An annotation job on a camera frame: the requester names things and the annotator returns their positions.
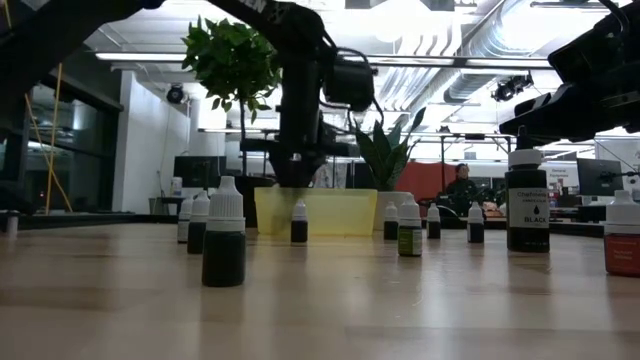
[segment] green leaves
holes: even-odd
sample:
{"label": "green leaves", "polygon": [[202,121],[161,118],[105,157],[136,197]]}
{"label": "green leaves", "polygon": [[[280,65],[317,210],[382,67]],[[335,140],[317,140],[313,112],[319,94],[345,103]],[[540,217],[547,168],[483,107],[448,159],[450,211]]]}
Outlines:
{"label": "green leaves", "polygon": [[187,46],[182,69],[195,73],[207,89],[207,98],[215,97],[212,109],[222,107],[228,112],[232,102],[242,97],[252,123],[258,111],[271,109],[264,100],[282,78],[276,52],[266,38],[227,19],[215,22],[199,17],[188,30],[182,39]]}
{"label": "green leaves", "polygon": [[[420,109],[413,119],[409,135],[422,124],[425,108]],[[378,190],[393,191],[398,179],[411,156],[411,151],[418,144],[415,141],[409,146],[409,136],[400,143],[402,126],[396,124],[389,135],[384,134],[382,124],[378,121],[373,126],[373,139],[356,129],[356,142],[360,148],[360,155],[365,160],[373,174]]]}
{"label": "green leaves", "polygon": [[387,135],[387,140],[389,140],[389,145],[394,148],[400,144],[400,134],[402,134],[402,124],[397,123],[389,135]]}
{"label": "green leaves", "polygon": [[360,156],[364,159],[364,161],[371,168],[371,172],[373,173],[373,177],[377,179],[385,179],[386,171],[384,167],[384,161],[380,157],[380,153],[378,149],[374,145],[373,141],[360,130],[356,130],[356,141],[358,142],[358,147],[360,148]]}
{"label": "green leaves", "polygon": [[378,150],[381,159],[387,159],[391,154],[391,145],[384,134],[382,124],[377,122],[373,125],[373,144]]}

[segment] camera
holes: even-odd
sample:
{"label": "camera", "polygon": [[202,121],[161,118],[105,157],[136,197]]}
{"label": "camera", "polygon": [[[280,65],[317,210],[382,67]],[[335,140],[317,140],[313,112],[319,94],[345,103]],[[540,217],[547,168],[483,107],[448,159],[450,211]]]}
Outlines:
{"label": "camera", "polygon": [[172,84],[167,92],[167,101],[170,104],[184,104],[189,100],[189,96],[182,89],[182,84]]}

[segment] black robotic arm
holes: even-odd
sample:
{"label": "black robotic arm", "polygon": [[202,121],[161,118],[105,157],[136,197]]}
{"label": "black robotic arm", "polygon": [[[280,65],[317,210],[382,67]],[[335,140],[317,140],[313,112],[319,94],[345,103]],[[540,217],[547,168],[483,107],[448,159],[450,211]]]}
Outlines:
{"label": "black robotic arm", "polygon": [[[320,16],[290,2],[208,0],[263,34],[283,65],[277,141],[247,140],[243,150],[268,151],[281,186],[306,187],[326,155],[355,155],[335,143],[321,120],[325,98],[364,111],[374,100],[373,70],[346,61]],[[0,37],[0,110],[7,109],[105,23],[123,20],[164,0],[50,0]]]}

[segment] computer monitor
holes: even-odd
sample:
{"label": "computer monitor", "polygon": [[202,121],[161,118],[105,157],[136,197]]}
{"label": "computer monitor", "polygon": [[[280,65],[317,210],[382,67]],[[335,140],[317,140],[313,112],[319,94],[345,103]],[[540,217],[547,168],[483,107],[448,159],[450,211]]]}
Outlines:
{"label": "computer monitor", "polygon": [[622,167],[615,160],[577,159],[580,195],[614,196],[616,190],[622,190]]}
{"label": "computer monitor", "polygon": [[225,156],[176,156],[173,176],[181,177],[182,187],[185,188],[204,187],[205,181],[207,187],[214,187],[216,178],[225,175],[226,167]]}

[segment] person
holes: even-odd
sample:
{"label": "person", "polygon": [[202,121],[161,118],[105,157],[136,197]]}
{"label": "person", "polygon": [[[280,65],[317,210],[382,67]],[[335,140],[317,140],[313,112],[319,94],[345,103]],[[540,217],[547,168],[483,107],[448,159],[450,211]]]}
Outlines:
{"label": "person", "polygon": [[456,179],[447,185],[447,195],[474,196],[478,193],[476,184],[469,180],[469,166],[458,164],[456,166]]}
{"label": "person", "polygon": [[458,164],[456,166],[456,179],[446,189],[452,203],[452,210],[459,216],[467,216],[471,202],[478,195],[476,184],[469,180],[469,166]]}

